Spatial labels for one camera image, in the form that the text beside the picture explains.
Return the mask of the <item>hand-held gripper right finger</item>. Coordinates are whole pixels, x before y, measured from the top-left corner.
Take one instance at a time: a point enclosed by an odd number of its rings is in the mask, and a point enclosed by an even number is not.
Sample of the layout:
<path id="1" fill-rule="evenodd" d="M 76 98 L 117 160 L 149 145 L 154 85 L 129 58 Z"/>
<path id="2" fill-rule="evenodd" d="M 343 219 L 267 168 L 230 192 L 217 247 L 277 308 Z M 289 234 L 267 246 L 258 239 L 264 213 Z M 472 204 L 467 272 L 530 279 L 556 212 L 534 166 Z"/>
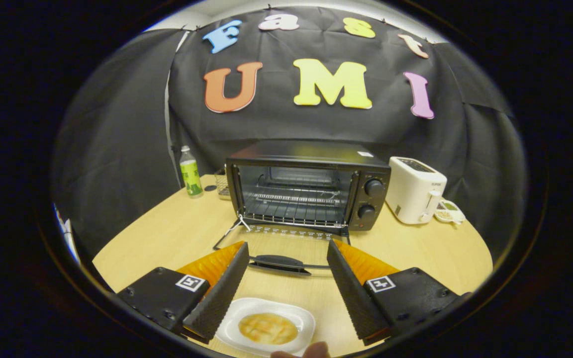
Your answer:
<path id="1" fill-rule="evenodd" d="M 365 345 L 405 335 L 459 307 L 457 294 L 425 270 L 399 270 L 347 243 L 331 240 L 327 262 L 357 336 Z"/>

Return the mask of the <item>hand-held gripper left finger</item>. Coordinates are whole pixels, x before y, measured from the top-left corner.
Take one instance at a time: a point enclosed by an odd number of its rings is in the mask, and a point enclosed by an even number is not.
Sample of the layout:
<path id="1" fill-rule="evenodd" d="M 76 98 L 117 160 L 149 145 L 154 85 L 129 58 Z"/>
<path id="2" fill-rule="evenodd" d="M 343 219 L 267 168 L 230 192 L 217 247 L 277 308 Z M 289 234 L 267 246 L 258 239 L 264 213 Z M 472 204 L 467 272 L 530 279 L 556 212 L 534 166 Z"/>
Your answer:
<path id="1" fill-rule="evenodd" d="M 248 263 L 248 243 L 237 242 L 177 270 L 154 268 L 117 295 L 162 328 L 208 344 Z"/>

